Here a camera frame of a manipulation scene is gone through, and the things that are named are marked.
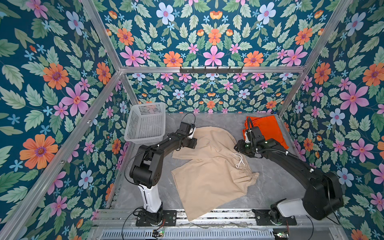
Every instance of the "flower center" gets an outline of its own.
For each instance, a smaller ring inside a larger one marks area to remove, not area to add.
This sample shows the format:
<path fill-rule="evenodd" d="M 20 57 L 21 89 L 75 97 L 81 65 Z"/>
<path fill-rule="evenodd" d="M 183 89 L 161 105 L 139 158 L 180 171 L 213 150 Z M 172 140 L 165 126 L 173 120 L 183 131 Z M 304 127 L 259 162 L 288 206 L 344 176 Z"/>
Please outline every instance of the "flower center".
<path fill-rule="evenodd" d="M 52 78 L 53 78 L 55 81 L 58 81 L 58 80 L 61 78 L 61 73 L 59 73 L 59 72 L 55 72 L 54 74 L 52 74 Z"/>
<path fill-rule="evenodd" d="M 379 75 L 379 72 L 378 71 L 374 71 L 371 76 L 372 78 L 377 78 L 377 76 Z"/>
<path fill-rule="evenodd" d="M 73 99 L 73 103 L 74 104 L 79 104 L 81 102 L 81 99 L 79 96 L 76 96 L 74 99 Z"/>
<path fill-rule="evenodd" d="M 45 147 L 39 147 L 35 150 L 35 154 L 37 155 L 37 157 L 42 157 L 43 155 L 45 155 L 45 151 Z"/>

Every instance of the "laundry basket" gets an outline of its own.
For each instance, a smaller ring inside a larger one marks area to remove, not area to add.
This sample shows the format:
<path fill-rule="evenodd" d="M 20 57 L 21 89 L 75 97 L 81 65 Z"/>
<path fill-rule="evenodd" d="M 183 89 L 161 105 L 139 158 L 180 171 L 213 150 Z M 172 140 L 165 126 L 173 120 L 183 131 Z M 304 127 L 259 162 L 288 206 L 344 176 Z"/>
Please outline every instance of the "laundry basket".
<path fill-rule="evenodd" d="M 131 107 L 124 139 L 135 144 L 159 142 L 166 132 L 165 103 L 144 103 Z"/>

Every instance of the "orange cloth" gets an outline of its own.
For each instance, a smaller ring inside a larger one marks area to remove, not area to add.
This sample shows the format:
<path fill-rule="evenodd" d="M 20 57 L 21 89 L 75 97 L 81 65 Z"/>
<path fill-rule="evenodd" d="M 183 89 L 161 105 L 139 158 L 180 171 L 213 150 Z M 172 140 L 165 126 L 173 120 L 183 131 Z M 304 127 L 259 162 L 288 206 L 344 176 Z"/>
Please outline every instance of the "orange cloth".
<path fill-rule="evenodd" d="M 247 117 L 251 118 L 253 126 L 259 127 L 261 133 L 264 135 L 265 140 L 270 138 L 278 141 L 285 149 L 288 149 L 288 145 L 285 143 L 283 134 L 281 133 L 279 124 L 274 116 L 268 116 L 263 118 Z M 245 139 L 245 130 L 248 129 L 247 121 L 244 124 L 246 129 L 243 129 L 243 137 Z"/>

